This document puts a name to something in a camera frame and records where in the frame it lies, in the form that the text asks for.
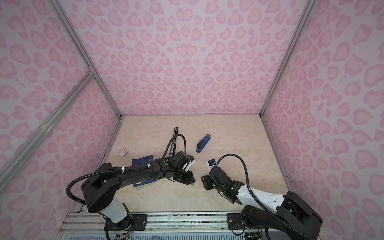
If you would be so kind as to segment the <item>blue stapler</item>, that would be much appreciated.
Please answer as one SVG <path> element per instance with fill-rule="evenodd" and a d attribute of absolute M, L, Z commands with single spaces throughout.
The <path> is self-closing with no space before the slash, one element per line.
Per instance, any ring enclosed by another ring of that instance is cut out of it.
<path fill-rule="evenodd" d="M 205 146 L 207 145 L 207 143 L 210 141 L 211 139 L 211 135 L 210 134 L 207 134 L 205 135 L 197 144 L 197 147 L 196 147 L 196 152 L 197 153 L 200 153 L 204 148 Z"/>

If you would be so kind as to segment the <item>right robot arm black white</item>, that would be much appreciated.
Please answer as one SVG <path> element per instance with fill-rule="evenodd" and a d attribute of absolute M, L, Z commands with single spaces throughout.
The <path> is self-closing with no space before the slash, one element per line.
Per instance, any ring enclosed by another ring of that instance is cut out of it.
<path fill-rule="evenodd" d="M 202 176 L 204 188 L 217 190 L 232 204 L 244 205 L 240 222 L 245 229 L 272 228 L 287 234 L 292 240 L 316 240 L 323 219 L 296 193 L 275 195 L 250 187 L 249 174 L 246 181 L 232 180 L 218 166 L 213 166 L 208 175 Z"/>

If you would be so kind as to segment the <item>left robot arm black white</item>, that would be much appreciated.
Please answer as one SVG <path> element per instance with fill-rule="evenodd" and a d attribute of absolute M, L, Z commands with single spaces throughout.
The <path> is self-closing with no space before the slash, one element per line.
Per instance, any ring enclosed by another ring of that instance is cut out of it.
<path fill-rule="evenodd" d="M 194 163 L 194 158 L 187 156 L 181 159 L 158 159 L 150 164 L 131 167 L 103 164 L 82 184 L 84 204 L 88 212 L 99 213 L 116 225 L 130 222 L 132 217 L 127 206 L 115 198 L 119 189 L 142 181 L 170 178 L 185 185 L 193 184 L 195 180 L 189 168 Z"/>

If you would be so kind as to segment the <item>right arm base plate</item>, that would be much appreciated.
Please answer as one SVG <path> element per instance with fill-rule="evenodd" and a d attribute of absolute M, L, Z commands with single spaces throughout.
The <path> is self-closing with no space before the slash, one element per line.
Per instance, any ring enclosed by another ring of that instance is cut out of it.
<path fill-rule="evenodd" d="M 227 225 L 229 230 L 262 230 L 263 227 L 258 224 L 255 214 L 228 213 Z"/>

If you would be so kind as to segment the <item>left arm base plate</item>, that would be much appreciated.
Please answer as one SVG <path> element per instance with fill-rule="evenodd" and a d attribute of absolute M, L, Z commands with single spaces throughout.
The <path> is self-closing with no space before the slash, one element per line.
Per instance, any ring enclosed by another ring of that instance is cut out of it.
<path fill-rule="evenodd" d="M 147 225 L 147 221 L 148 215 L 146 214 L 133 214 L 127 216 L 117 224 L 113 223 L 110 219 L 106 219 L 104 231 L 144 231 Z"/>

